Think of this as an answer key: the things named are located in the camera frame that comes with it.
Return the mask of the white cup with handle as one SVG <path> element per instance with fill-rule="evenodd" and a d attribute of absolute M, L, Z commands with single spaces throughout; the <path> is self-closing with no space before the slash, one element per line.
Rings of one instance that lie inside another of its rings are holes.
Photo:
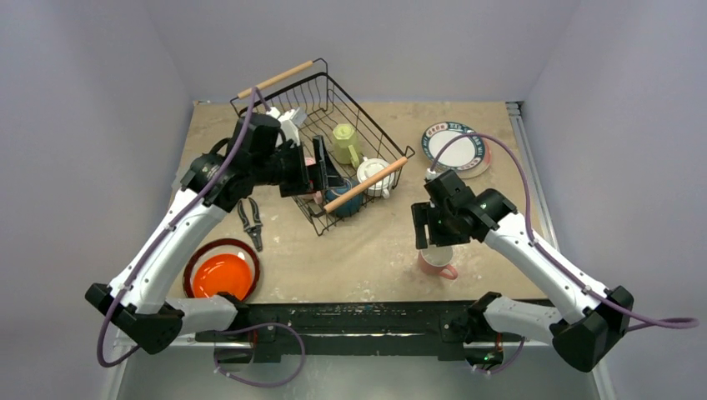
<path fill-rule="evenodd" d="M 377 173 L 382 172 L 389 166 L 389 163 L 381 158 L 364 157 L 356 171 L 356 178 L 360 183 L 364 183 Z M 395 179 L 395 172 L 388 174 L 378 182 L 365 189 L 365 193 L 372 198 L 389 198 Z"/>

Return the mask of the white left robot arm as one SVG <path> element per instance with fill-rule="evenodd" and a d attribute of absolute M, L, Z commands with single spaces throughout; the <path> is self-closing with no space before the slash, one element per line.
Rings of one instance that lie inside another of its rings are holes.
<path fill-rule="evenodd" d="M 283 123 L 262 113 L 241 117 L 232 137 L 217 142 L 189 165 L 172 206 L 138 255 L 109 283 L 94 283 L 85 298 L 149 354 L 177 337 L 218 331 L 229 341 L 248 332 L 235 296 L 170 298 L 177 275 L 199 244 L 255 187 L 276 186 L 283 198 L 343 185 L 315 135 L 309 147 L 284 139 Z"/>

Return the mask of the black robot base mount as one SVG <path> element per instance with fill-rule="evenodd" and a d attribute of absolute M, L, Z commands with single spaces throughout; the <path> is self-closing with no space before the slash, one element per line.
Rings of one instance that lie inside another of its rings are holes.
<path fill-rule="evenodd" d="M 200 342 L 249 345 L 257 363 L 283 355 L 406 356 L 482 368 L 509 360 L 519 336 L 481 327 L 473 301 L 249 304 L 227 332 Z"/>

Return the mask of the yellow-green mug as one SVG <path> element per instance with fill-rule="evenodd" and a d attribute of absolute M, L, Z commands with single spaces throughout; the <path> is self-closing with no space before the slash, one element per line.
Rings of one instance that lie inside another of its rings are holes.
<path fill-rule="evenodd" d="M 354 125 L 340 123 L 333 129 L 333 157 L 340 165 L 359 167 L 361 150 L 358 132 Z"/>

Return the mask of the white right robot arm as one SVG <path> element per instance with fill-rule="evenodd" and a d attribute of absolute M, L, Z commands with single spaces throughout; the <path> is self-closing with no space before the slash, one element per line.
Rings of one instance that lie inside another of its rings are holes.
<path fill-rule="evenodd" d="M 453 171 L 428 171 L 427 202 L 412 205 L 415 246 L 442 250 L 475 240 L 509 260 L 550 300 L 550 306 L 488 292 L 468 310 L 469 333 L 480 339 L 512 333 L 549 344 L 572 368 L 591 372 L 627 333 L 632 309 L 624 287 L 607 288 L 565 260 L 534 230 L 501 192 L 474 193 Z"/>

